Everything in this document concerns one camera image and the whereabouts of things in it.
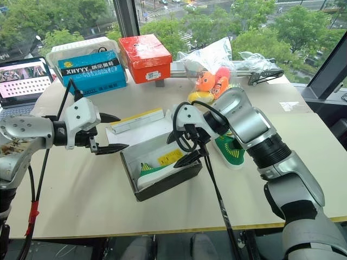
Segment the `white robotic arm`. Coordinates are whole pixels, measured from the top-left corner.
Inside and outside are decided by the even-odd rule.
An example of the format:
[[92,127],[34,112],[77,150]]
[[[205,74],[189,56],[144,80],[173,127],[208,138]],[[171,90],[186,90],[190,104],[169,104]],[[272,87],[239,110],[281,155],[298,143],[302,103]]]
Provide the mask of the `white robotic arm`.
[[99,147],[94,140],[98,134],[97,124],[119,120],[116,116],[99,113],[89,99],[82,97],[66,109],[63,121],[58,121],[55,116],[11,116],[0,121],[0,259],[7,251],[9,227],[5,222],[10,204],[30,165],[31,156],[52,146],[65,146],[67,150],[84,146],[97,155],[120,151],[128,145]]
[[[230,129],[253,158],[261,178],[267,181],[264,192],[272,211],[286,221],[283,230],[285,259],[347,260],[346,241],[324,215],[321,187],[296,152],[281,141],[266,116],[250,104],[244,90],[227,90],[212,108],[214,112],[202,115],[188,103],[179,106],[177,118],[174,118],[177,132],[168,142],[177,141],[179,135],[184,134],[202,147],[210,138]],[[204,156],[203,153],[190,153],[176,166],[188,164]]]

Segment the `box label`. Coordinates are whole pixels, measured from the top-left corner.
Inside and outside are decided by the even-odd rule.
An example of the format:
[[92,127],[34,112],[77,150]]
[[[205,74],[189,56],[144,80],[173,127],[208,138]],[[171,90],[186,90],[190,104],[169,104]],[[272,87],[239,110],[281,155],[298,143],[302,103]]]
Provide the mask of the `box label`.
[[169,164],[173,164],[174,162],[178,161],[183,156],[183,153],[180,149],[173,150],[170,153],[167,153],[164,156],[161,156],[158,158],[158,162],[160,166],[165,166]]
[[155,80],[161,77],[161,73],[159,71],[153,71],[146,74],[147,80]]
[[117,58],[114,58],[109,61],[103,61],[103,62],[99,62],[95,64],[88,64],[86,66],[74,67],[74,68],[71,68],[73,66],[72,62],[66,61],[64,62],[64,66],[66,68],[62,68],[60,69],[60,71],[62,76],[67,76],[67,75],[75,75],[75,74],[81,74],[86,72],[93,72],[96,70],[105,69],[109,67],[115,67],[118,65],[119,65],[119,61]]

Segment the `orange box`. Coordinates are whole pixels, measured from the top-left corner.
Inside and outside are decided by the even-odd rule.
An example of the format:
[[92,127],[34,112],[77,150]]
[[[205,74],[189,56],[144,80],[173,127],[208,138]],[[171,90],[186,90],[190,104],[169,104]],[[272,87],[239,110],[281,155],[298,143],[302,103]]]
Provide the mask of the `orange box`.
[[121,38],[119,47],[135,83],[170,77],[172,56],[154,34]]

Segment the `laptop keyboard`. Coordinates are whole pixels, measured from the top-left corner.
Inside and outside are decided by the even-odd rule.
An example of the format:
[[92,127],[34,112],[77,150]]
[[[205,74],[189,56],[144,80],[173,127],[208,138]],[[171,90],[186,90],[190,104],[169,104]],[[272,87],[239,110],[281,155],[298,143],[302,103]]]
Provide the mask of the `laptop keyboard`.
[[30,111],[33,110],[34,106],[16,107],[3,109],[0,113],[0,120],[10,115],[29,115]]

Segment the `blue shoe box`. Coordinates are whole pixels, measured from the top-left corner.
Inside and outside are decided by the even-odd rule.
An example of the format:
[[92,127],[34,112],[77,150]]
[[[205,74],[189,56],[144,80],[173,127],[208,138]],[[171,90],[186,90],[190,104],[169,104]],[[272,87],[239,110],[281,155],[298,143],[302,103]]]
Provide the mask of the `blue shoe box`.
[[72,78],[84,96],[126,86],[125,71],[113,50],[59,60],[58,66],[64,86]]

